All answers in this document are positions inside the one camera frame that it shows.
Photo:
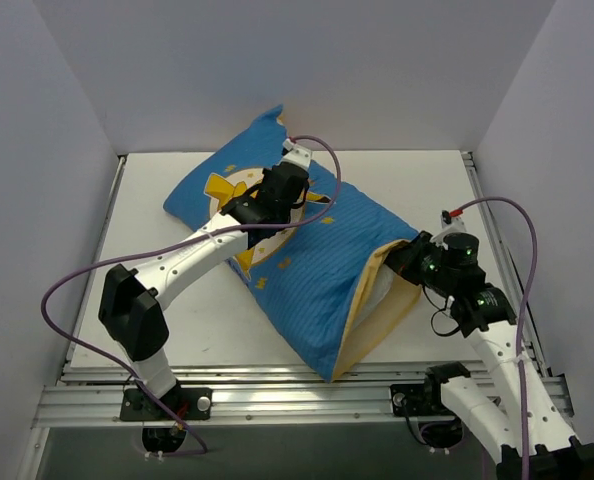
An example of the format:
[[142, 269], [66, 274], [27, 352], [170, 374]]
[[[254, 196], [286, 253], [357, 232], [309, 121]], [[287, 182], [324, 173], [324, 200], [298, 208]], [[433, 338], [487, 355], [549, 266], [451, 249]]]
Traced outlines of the white pillow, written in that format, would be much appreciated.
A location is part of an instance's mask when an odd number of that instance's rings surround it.
[[376, 310], [389, 294], [394, 277], [395, 273], [385, 264], [377, 269], [372, 286], [364, 290], [365, 301], [354, 317], [352, 332], [359, 329], [365, 321], [368, 321], [370, 330], [381, 331], [388, 326], [389, 320]]

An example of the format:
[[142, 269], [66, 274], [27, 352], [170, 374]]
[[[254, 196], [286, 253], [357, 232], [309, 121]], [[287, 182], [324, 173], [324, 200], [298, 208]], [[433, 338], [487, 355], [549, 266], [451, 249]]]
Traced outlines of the blue Pikachu pillowcase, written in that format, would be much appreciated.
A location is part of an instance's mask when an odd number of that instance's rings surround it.
[[[283, 108], [276, 106], [191, 170], [163, 203], [167, 214], [196, 230], [219, 208], [279, 162], [287, 138]], [[276, 331], [323, 380], [337, 380], [376, 348], [414, 309], [421, 289], [395, 274], [376, 310], [389, 320], [381, 331], [368, 321], [354, 332], [354, 317], [377, 269], [396, 246], [417, 232], [355, 186], [338, 183], [318, 163], [309, 168], [307, 202], [296, 221], [319, 220], [284, 230], [236, 255], [235, 271]]]

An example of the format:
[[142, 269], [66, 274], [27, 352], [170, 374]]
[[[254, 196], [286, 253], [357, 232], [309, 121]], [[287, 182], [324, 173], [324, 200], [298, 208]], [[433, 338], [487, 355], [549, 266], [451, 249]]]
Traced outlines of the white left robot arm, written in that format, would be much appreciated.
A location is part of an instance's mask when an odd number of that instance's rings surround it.
[[274, 236], [276, 226], [289, 224], [292, 210], [301, 205], [306, 166], [283, 160], [262, 173], [260, 183], [228, 200], [189, 237], [191, 245], [106, 273], [98, 318], [148, 388], [142, 405], [156, 419], [171, 417], [179, 405], [177, 379], [164, 351], [169, 338], [164, 311], [219, 263]]

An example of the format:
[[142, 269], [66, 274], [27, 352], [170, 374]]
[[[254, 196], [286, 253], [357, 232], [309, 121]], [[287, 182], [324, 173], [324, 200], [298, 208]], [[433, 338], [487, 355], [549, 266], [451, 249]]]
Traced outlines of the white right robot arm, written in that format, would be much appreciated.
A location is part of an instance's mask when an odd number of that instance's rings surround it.
[[594, 479], [594, 444], [582, 442], [561, 415], [524, 354], [515, 312], [478, 264], [478, 239], [421, 232], [386, 257], [404, 280], [432, 290], [458, 332], [482, 360], [500, 399], [491, 401], [460, 362], [431, 367], [421, 400], [448, 411], [495, 462], [499, 479]]

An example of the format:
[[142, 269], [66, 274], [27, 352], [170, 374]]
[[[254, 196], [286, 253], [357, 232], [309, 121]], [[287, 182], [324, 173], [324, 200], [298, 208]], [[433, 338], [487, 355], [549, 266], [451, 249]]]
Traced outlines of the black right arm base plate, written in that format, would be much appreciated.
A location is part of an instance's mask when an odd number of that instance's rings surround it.
[[421, 383], [391, 384], [389, 387], [392, 413], [395, 417], [452, 416], [453, 413], [432, 399]]

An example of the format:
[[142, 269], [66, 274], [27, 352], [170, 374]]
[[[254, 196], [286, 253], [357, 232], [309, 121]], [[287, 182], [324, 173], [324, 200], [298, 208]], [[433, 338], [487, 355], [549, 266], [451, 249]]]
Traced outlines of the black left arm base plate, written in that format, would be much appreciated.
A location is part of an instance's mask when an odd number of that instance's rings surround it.
[[[176, 386], [161, 398], [171, 411], [183, 420], [208, 420], [211, 415], [213, 390], [206, 387]], [[154, 422], [172, 417], [153, 402], [141, 389], [123, 392], [119, 419], [126, 422]]]

